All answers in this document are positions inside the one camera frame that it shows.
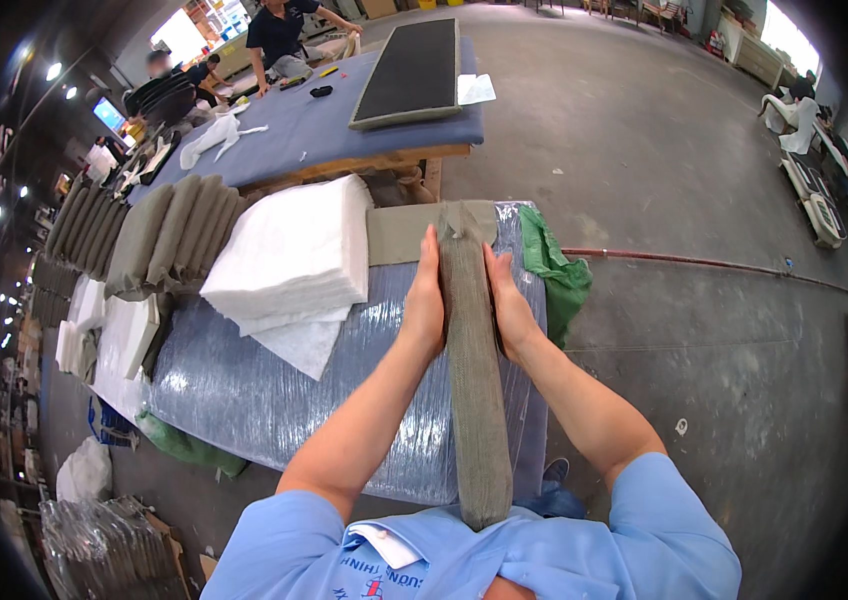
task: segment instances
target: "shoe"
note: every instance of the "shoe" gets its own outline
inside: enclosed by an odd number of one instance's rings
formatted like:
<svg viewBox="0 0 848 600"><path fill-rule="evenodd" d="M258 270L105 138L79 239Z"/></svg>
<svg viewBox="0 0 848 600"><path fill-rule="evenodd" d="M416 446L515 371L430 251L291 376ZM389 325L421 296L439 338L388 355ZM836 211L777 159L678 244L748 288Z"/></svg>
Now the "shoe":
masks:
<svg viewBox="0 0 848 600"><path fill-rule="evenodd" d="M563 483L567 479L567 474L571 472L571 461L563 456L557 457L550 461L550 464L544 469L544 481L556 481Z"/></svg>

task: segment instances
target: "stack of white batting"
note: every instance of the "stack of white batting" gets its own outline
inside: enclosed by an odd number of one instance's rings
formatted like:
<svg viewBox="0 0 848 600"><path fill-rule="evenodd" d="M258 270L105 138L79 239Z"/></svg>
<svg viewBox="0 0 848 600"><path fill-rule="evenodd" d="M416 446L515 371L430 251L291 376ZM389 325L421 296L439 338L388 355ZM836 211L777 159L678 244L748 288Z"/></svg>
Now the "stack of white batting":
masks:
<svg viewBox="0 0 848 600"><path fill-rule="evenodd" d="M260 199L238 219L201 296L241 336L319 381L351 306L367 302L372 205L356 174Z"/></svg>

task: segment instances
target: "blue padded work table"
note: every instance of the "blue padded work table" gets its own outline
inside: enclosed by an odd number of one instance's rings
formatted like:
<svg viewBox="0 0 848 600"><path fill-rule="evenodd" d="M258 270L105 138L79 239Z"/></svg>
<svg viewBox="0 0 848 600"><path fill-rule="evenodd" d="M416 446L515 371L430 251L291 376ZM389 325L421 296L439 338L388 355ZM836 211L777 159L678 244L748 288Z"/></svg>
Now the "blue padded work table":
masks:
<svg viewBox="0 0 848 600"><path fill-rule="evenodd" d="M524 270L520 202L496 202L497 254L513 253L511 271L534 317L547 330L544 282ZM330 362L314 381L198 296L185 298L154 369L149 410L221 449L283 471L317 427L380 362L397 337L404 297L417 263L371 267L367 302L355 304ZM499 354L515 498L540 493L547 405L527 375ZM376 435L355 431L354 435ZM457 496L447 354L430 364L366 494L440 505Z"/></svg>
<svg viewBox="0 0 848 600"><path fill-rule="evenodd" d="M129 203L136 204L153 186L176 184L190 173L201 176L221 174L226 186L239 188L305 169L308 171L304 171L304 179L316 177L324 174L320 165L348 159L388 155L407 149L483 143L483 115L479 103L466 105L458 114L444 119L367 131L348 128L378 54L360 54L333 65L321 66L314 69L314 75L302 85L284 91L273 86L263 98L253 95L250 107L238 115L240 130L264 125L270 129L242 135L237 144L214 162L220 150L218 144L206 150L190 171L185 171L180 164L181 149L199 138L213 122L196 128L184 137L150 186L138 185L131 191ZM327 77L318 77L331 66L338 66L339 70ZM460 39L460 72L478 72L474 42L469 37ZM347 77L341 77L341 73L346 73ZM310 90L323 86L333 87L334 92L323 98L310 95ZM452 154L459 152L447 152L444 156ZM411 158L417 162L439 156L442 154L438 151L436 155L422 154ZM374 165L355 165L355 168L364 166Z"/></svg>

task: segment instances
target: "hand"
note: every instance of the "hand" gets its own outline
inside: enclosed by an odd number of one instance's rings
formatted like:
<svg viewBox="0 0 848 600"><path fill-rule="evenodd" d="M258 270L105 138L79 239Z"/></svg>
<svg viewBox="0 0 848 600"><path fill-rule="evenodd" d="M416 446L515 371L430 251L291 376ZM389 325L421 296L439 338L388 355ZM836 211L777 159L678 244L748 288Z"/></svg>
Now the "hand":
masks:
<svg viewBox="0 0 848 600"><path fill-rule="evenodd" d="M404 300L404 321L397 336L399 342L422 352L429 363L444 347L444 299L437 282L438 262L437 229L430 225L421 240L421 261Z"/></svg>
<svg viewBox="0 0 848 600"><path fill-rule="evenodd" d="M510 252L494 256L494 251L484 243L484 266L487 279L494 297L494 312L497 315L497 328L501 331L503 353L512 362L524 366L522 353L537 336L543 335L538 327L530 305L514 284L510 273Z"/></svg>

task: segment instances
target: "green plastic bag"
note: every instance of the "green plastic bag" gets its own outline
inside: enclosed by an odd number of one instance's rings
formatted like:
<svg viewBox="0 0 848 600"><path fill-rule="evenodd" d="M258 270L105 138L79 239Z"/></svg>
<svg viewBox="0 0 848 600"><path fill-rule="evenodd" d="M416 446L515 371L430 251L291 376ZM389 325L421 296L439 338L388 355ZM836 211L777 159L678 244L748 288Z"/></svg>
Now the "green plastic bag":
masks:
<svg viewBox="0 0 848 600"><path fill-rule="evenodd" d="M547 336L563 349L571 320L590 294L594 276L583 258L571 262L564 257L557 238L539 210L521 205L518 212L524 244L524 269L544 280Z"/></svg>
<svg viewBox="0 0 848 600"><path fill-rule="evenodd" d="M247 467L247 461L244 459L168 425L146 409L138 413L134 421L137 422L142 434L147 436L154 446L177 460L192 465L217 467L231 479L237 477Z"/></svg>

